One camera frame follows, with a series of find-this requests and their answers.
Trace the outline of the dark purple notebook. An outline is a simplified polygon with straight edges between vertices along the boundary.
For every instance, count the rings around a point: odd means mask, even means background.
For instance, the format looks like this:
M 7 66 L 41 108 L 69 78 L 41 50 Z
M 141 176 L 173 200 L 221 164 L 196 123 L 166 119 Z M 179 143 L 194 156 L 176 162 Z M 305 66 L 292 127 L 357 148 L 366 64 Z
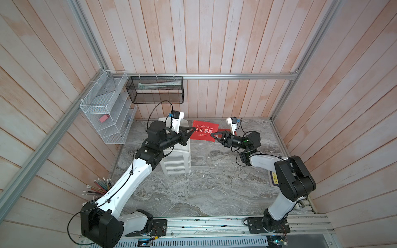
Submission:
M 275 172 L 270 172 L 271 183 L 273 186 L 278 187 L 279 181 Z

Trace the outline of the pink eraser block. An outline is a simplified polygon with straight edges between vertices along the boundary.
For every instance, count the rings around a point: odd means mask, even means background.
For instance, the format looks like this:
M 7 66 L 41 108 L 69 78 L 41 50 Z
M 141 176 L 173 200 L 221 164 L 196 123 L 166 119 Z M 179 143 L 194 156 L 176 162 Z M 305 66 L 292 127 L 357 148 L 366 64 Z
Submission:
M 101 122 L 101 123 L 104 123 L 106 120 L 108 120 L 110 118 L 110 116 L 108 115 L 108 114 L 105 114 L 105 115 L 102 115 L 100 118 L 99 118 L 99 121 Z

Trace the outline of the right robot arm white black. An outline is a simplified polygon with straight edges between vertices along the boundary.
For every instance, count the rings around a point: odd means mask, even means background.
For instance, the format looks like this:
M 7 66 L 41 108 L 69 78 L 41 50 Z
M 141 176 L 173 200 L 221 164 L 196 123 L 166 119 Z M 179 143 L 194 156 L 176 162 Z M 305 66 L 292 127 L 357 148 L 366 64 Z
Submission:
M 281 192 L 264 211 L 262 223 L 267 232 L 275 232 L 279 225 L 285 223 L 287 215 L 298 201 L 306 199 L 316 189 L 315 180 L 299 156 L 278 157 L 260 153 L 258 148 L 261 146 L 261 137 L 258 132 L 237 136 L 221 131 L 210 136 L 224 147 L 242 150 L 238 156 L 244 165 L 276 173 Z

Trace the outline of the aluminium mounting rail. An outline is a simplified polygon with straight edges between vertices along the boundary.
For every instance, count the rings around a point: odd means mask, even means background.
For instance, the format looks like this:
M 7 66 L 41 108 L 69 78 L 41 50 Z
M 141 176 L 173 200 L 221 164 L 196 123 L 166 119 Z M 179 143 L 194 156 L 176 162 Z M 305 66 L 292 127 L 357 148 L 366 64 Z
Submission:
M 175 218 L 154 218 L 167 219 L 167 234 L 160 238 L 204 238 L 204 237 L 244 237 L 244 236 L 281 236 L 290 237 L 293 235 L 328 235 L 335 234 L 328 217 L 323 214 L 290 215 L 287 222 L 291 229 L 290 233 L 284 234 L 251 234 L 248 226 L 243 223 L 245 216 L 224 216 L 224 217 L 175 217 Z M 119 242 L 123 239 L 151 239 L 139 237 L 126 237 L 134 232 L 131 230 L 120 234 L 118 231 L 111 236 L 112 241 Z

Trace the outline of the horizontal aluminium frame bar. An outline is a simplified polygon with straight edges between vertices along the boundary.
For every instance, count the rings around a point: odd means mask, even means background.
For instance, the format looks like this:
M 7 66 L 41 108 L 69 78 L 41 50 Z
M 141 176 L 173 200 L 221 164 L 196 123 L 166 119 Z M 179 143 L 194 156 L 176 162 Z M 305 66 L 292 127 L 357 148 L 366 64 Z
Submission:
M 126 73 L 126 76 L 177 77 L 185 80 L 293 80 L 298 73 L 264 72 L 264 73 Z

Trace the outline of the left aluminium frame bar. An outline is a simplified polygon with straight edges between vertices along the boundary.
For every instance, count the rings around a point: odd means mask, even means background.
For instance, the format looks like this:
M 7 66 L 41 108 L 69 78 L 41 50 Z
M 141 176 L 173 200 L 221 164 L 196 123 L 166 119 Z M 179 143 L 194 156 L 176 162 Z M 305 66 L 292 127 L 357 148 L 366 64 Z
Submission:
M 22 193 L 26 190 L 44 162 L 53 152 L 56 145 L 70 128 L 81 111 L 80 104 L 83 98 L 87 96 L 94 87 L 95 82 L 104 72 L 105 69 L 102 68 L 93 76 L 85 90 L 80 93 L 50 133 L 39 144 L 38 148 L 25 161 L 22 168 L 18 170 L 6 189 L 1 193 L 1 222 L 5 220 Z

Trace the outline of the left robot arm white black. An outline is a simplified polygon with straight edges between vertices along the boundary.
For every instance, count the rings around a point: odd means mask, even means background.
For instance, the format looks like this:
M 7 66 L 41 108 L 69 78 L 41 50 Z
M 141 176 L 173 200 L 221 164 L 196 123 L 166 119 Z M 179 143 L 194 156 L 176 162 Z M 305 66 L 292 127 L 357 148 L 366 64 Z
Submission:
M 122 210 L 143 180 L 165 157 L 164 150 L 176 144 L 186 146 L 195 127 L 175 131 L 157 120 L 147 128 L 147 139 L 134 154 L 131 165 L 115 185 L 95 202 L 87 202 L 78 213 L 82 236 L 102 248 L 113 248 L 121 237 L 140 233 L 154 239 L 153 216 L 145 210 L 123 215 Z

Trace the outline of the pink cup with pencils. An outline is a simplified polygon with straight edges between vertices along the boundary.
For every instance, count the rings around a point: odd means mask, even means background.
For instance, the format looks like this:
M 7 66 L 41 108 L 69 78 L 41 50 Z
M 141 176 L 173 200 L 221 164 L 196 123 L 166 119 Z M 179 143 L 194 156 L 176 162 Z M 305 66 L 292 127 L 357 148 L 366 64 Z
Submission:
M 110 178 L 97 178 L 93 184 L 86 186 L 86 189 L 82 191 L 82 196 L 87 197 L 87 201 L 90 203 L 95 202 L 109 193 L 113 185 Z

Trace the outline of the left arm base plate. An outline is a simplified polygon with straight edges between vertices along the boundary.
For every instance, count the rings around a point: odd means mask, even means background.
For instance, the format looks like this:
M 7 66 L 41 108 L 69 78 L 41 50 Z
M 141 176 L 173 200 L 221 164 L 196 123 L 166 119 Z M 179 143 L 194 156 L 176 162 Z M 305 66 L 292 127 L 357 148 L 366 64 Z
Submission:
M 134 231 L 127 234 L 126 237 L 153 238 L 154 236 L 166 236 L 167 219 L 154 219 L 148 227 L 148 230 Z

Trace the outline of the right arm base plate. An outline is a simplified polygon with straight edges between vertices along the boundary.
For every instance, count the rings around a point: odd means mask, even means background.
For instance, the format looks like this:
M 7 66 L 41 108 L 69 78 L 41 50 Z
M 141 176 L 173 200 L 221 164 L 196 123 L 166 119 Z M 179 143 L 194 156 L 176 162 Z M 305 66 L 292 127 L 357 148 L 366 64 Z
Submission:
M 248 226 L 251 234 L 287 234 L 291 232 L 287 218 L 274 221 L 269 217 L 250 217 L 245 218 L 243 223 Z

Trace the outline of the white plastic drawer organizer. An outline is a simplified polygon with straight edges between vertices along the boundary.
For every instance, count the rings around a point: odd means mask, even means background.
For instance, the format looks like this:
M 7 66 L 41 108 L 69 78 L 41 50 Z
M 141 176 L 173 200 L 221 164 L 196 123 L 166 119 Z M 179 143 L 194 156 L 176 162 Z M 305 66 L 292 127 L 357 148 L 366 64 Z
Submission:
M 170 153 L 160 161 L 162 171 L 165 175 L 189 174 L 191 172 L 191 149 L 190 141 L 186 146 L 176 144 L 174 150 L 164 150 L 164 155 Z

